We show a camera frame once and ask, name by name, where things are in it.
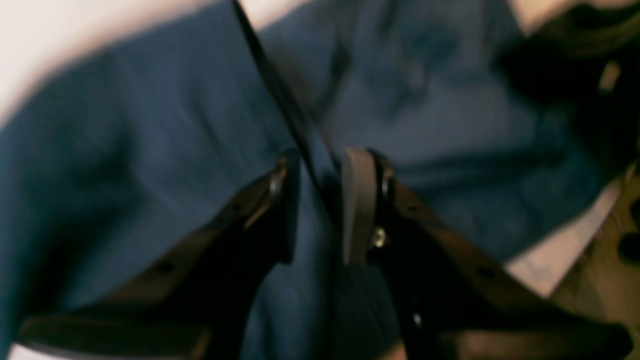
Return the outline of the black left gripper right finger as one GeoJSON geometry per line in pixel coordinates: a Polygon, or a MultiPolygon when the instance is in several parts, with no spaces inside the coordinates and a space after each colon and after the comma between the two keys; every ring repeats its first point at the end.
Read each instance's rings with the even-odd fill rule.
{"type": "Polygon", "coordinates": [[[374,265],[409,360],[622,360],[627,330],[543,300],[446,227],[372,150],[342,161],[343,262],[374,265]]]}

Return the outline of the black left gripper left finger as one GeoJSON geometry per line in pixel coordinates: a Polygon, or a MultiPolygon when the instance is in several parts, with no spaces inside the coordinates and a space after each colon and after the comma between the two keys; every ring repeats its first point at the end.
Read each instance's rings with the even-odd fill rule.
{"type": "Polygon", "coordinates": [[[300,156],[238,192],[136,278],[79,310],[26,320],[19,360],[236,360],[256,292],[293,258],[300,156]]]}

